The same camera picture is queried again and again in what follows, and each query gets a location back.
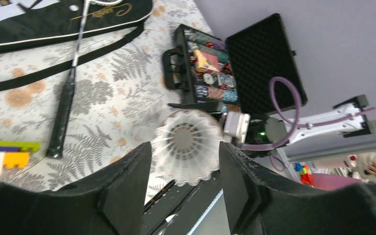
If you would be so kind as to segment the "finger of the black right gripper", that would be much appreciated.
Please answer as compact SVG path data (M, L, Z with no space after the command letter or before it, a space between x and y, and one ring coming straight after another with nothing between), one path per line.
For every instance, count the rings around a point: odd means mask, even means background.
M200 110L208 113L221 113L223 108L222 101L208 101L192 104L180 104L180 103L168 103L169 107L179 108L179 109L188 109L188 110Z

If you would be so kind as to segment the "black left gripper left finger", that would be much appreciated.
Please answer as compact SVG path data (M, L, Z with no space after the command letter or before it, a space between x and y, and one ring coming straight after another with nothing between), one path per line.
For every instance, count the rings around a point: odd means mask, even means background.
M152 150L120 160L57 191L0 183L0 235L138 235Z

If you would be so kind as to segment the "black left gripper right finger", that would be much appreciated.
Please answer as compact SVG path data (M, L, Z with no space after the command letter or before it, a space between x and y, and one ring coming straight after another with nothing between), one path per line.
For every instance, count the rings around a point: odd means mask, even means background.
M376 235L376 184L325 191L285 178L230 143L219 146L229 229L237 235Z

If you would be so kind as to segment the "white shuttlecock tube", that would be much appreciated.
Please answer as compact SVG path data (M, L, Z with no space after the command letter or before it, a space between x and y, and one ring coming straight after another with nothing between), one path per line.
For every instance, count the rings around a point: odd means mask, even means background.
M177 186L196 186L220 169L221 125L200 110L178 110L166 117L151 141L156 170Z

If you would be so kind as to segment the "white racket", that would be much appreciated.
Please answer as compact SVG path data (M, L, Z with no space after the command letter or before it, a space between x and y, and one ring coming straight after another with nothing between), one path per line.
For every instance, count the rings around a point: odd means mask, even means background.
M59 105L54 120L54 127L49 141L49 146L47 148L45 156L52 159L62 158L63 146L65 141L65 136L67 132L69 117L71 113L71 107L75 92L75 81L76 81L76 67L78 66L79 60L79 50L80 43L83 38L84 29L86 26L87 15L89 7L91 4L102 5L102 6L112 6L121 3L122 0L85 0L83 4L83 10L80 20L80 28L78 32L78 37L75 42L74 57L72 59L71 69L64 83Z

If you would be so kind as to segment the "black racket bag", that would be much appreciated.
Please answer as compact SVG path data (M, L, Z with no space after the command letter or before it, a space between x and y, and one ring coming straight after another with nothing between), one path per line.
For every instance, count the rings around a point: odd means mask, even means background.
M0 54L75 40L81 0L0 0ZM117 50L137 38L152 14L151 0L123 0L103 6L94 1L88 11L84 37L132 28L122 39L79 57L84 64Z

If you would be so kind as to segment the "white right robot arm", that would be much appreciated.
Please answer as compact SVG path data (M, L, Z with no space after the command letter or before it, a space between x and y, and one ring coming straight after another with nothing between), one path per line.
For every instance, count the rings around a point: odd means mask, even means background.
M223 137L239 149L270 151L319 135L342 134L345 138L376 133L376 121L368 120L365 95L352 97L333 107L332 111L299 120L239 112L223 113L220 119Z

